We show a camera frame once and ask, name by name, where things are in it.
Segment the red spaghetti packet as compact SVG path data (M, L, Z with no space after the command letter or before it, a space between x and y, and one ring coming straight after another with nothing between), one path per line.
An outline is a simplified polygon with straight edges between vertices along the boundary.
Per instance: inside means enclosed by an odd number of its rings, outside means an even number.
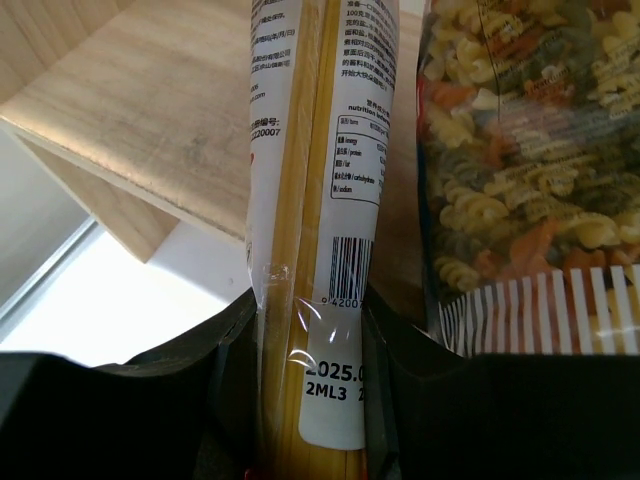
M396 83L394 1L256 1L250 199L260 479L366 475L362 307Z

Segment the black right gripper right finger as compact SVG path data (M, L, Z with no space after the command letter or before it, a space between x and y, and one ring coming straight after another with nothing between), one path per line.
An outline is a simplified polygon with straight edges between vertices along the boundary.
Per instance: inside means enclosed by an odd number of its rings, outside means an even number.
M635 479L639 361L460 357L369 290L362 311L372 479Z

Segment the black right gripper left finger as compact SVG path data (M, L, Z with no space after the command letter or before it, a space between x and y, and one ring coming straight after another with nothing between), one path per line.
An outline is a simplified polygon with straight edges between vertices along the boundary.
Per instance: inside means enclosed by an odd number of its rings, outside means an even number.
M1 357L5 479L241 479L255 461L256 303L123 364Z

